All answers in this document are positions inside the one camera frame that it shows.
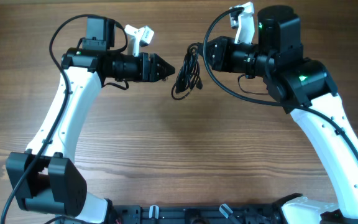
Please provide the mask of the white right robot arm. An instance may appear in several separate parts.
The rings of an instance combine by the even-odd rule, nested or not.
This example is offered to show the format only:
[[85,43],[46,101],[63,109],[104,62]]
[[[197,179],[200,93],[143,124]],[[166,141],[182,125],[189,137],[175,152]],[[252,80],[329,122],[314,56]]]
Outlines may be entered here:
[[303,55],[300,18],[290,6],[254,11],[248,2],[227,15],[235,38],[205,37],[189,46],[193,60],[203,59],[207,72],[261,77],[271,97],[306,134],[333,185],[336,203],[301,194],[277,201],[282,223],[358,223],[358,138],[344,111],[328,69]]

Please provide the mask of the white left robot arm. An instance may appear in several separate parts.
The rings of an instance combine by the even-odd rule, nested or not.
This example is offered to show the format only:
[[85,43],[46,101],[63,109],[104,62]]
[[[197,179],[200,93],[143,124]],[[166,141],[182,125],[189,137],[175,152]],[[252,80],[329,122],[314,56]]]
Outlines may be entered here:
[[23,211],[53,215],[56,223],[122,223],[112,201],[88,191],[75,166],[75,151],[88,111],[102,88],[127,90],[130,82],[166,79],[174,67],[157,54],[142,53],[154,32],[86,16],[86,34],[55,61],[60,84],[37,134],[24,152],[12,152],[6,170],[8,198]]

